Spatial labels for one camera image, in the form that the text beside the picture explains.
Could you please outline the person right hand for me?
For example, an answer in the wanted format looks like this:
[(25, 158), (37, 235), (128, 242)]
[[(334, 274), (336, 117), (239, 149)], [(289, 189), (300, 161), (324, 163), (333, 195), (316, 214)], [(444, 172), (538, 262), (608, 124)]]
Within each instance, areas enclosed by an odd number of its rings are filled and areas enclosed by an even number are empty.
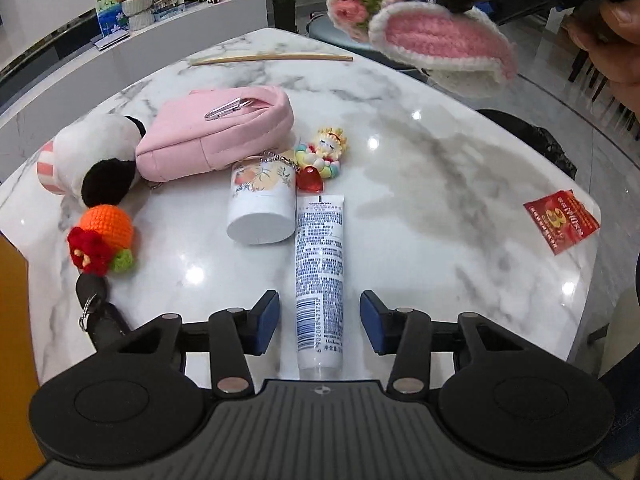
[(578, 48), (588, 52), (594, 67), (606, 78), (612, 95), (639, 116), (639, 0), (602, 2), (600, 15), (613, 39), (603, 41), (576, 18), (568, 33)]

